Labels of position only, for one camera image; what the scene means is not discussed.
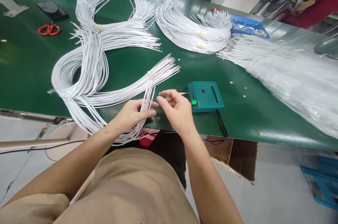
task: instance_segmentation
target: hand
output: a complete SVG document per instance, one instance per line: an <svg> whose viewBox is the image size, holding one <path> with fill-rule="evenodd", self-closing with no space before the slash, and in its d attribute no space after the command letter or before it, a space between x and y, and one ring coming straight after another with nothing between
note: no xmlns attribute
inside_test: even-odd
<svg viewBox="0 0 338 224"><path fill-rule="evenodd" d="M193 120L191 103L176 90L166 90L159 93L156 99L163 108L171 126L182 139L192 132L197 132Z"/></svg>
<svg viewBox="0 0 338 224"><path fill-rule="evenodd" d="M143 99L128 101L123 106L122 110L120 110L118 115L112 121L110 121L105 126L105 128L112 127L112 131L117 131L119 135L121 135L132 129L141 120L155 116L156 111L154 111L152 108L158 107L159 105L155 102L152 102L152 108L150 110L140 112L142 102Z"/></svg>

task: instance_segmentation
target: red cloth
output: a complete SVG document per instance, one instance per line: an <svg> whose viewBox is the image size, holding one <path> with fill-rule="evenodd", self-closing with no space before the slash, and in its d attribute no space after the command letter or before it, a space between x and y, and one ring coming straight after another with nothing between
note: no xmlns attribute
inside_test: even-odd
<svg viewBox="0 0 338 224"><path fill-rule="evenodd" d="M315 4L299 15L290 16L287 21L296 27L309 29L335 12L338 12L338 0L315 0Z"/></svg>

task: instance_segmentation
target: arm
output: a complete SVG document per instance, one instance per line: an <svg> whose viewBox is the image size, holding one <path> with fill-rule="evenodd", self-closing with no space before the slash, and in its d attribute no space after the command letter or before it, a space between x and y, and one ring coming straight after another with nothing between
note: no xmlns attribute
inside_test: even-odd
<svg viewBox="0 0 338 224"><path fill-rule="evenodd" d="M300 4L297 8L296 8L296 12L301 12L305 9L307 9L308 7L314 5L316 3L316 0L309 0L307 2L303 2L302 4Z"/></svg>
<svg viewBox="0 0 338 224"><path fill-rule="evenodd" d="M172 127L181 136L188 162L194 200L201 223L243 223L231 195L200 138L193 121L191 104L175 90L157 97Z"/></svg>
<svg viewBox="0 0 338 224"><path fill-rule="evenodd" d="M156 115L154 110L139 112L141 104L142 99L128 101L103 129L30 181L6 205L38 193L62 193L72 200L113 142L142 119Z"/></svg>

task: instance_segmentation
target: clear plastic bag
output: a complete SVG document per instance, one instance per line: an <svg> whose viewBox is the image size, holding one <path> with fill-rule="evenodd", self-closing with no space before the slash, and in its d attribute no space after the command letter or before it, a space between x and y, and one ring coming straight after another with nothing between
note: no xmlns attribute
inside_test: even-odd
<svg viewBox="0 0 338 224"><path fill-rule="evenodd" d="M338 60L317 55L310 44L288 46L255 36L231 43L220 57L244 67L293 111L338 138Z"/></svg>

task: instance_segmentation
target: teal box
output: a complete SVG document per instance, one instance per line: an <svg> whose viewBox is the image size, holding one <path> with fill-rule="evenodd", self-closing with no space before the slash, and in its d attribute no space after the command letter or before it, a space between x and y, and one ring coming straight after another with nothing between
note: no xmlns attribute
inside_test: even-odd
<svg viewBox="0 0 338 224"><path fill-rule="evenodd" d="M224 107L224 103L214 81L193 81L183 90L192 104L193 112L209 112Z"/></svg>

